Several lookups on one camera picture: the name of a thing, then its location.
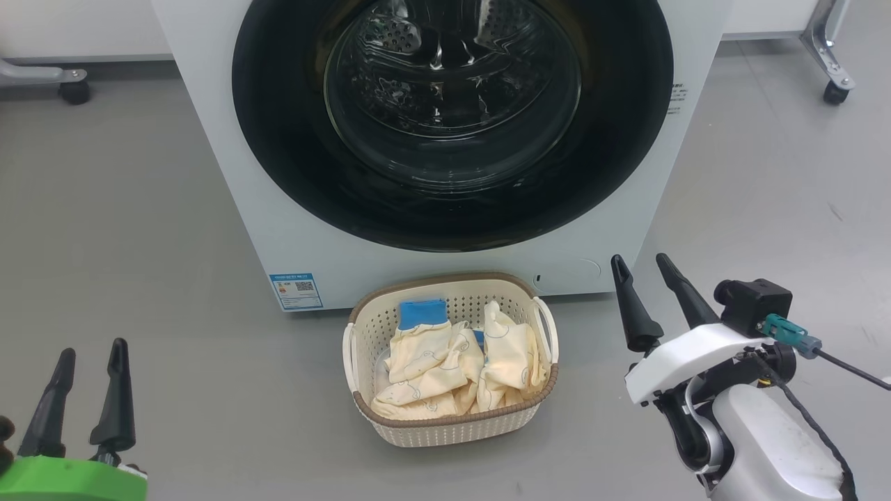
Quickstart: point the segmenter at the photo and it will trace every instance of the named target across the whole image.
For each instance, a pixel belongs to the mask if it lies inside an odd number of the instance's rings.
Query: connector
[[[715,287],[715,301],[724,306],[722,324],[749,338],[760,338],[758,325],[768,315],[789,315],[792,292],[764,278],[754,282],[724,280]]]
[[[759,322],[757,328],[765,336],[788,344],[808,360],[817,358],[815,349],[823,348],[823,341],[808,334],[807,329],[774,313],[768,315],[763,322]]]

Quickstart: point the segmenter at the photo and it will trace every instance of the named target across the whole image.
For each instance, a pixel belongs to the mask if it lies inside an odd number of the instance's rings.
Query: wheel
[[[0,415],[0,442],[7,441],[15,433],[15,425],[5,415]]]
[[[826,90],[823,92],[823,101],[825,101],[827,104],[838,106],[841,103],[845,102],[845,99],[847,99],[847,94],[849,92],[851,91],[848,89],[843,89],[835,85],[834,82],[830,81],[829,84],[826,85]]]
[[[90,85],[86,80],[59,84],[59,95],[68,104],[83,104],[90,100]]]

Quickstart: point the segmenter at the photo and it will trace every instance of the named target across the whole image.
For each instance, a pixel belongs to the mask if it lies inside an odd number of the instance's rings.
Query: blue fabric
[[[446,302],[443,300],[399,303],[398,329],[400,331],[407,331],[421,324],[439,325],[446,322],[448,322],[448,315],[446,314]]]
[[[477,344],[479,345],[479,348],[485,350],[486,348],[484,347],[486,346],[486,335],[483,334],[482,331],[474,331],[473,333],[477,336]]]

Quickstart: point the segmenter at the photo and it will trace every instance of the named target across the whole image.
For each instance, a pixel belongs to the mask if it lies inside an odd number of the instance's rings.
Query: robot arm
[[[0,501],[145,501],[148,477],[118,452],[136,443],[127,342],[116,339],[108,364],[109,387],[99,424],[90,434],[98,451],[89,461],[65,458],[61,443],[65,400],[74,382],[74,349],[65,349],[19,447],[4,447],[15,432],[0,415]]]
[[[764,335],[771,332],[764,321],[769,315],[789,313],[791,292],[766,280],[724,281],[715,291],[725,305],[718,317],[668,256],[659,254],[657,262],[691,330],[660,344],[662,328],[634,291],[625,262],[614,257],[627,345],[644,353],[625,376],[625,386],[634,403],[652,403],[666,417],[678,455],[707,496],[720,501],[855,499],[841,493],[839,464],[759,389],[784,387],[795,375],[795,350]]]

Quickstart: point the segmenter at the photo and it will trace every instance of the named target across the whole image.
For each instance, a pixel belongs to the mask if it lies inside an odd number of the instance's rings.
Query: plastic laundry basket
[[[399,325],[399,303],[407,300],[445,300],[453,323],[483,324],[485,305],[496,300],[502,312],[538,333],[538,349],[550,361],[550,377],[534,398],[511,407],[463,416],[398,421],[376,414],[368,406],[376,392],[374,365],[389,348]],[[343,333],[343,366],[359,411],[387,442],[404,448],[444,446],[486,439],[521,428],[532,419],[557,382],[560,353],[551,311],[532,288],[504,273],[447,275],[394,285],[366,296],[353,308]]]

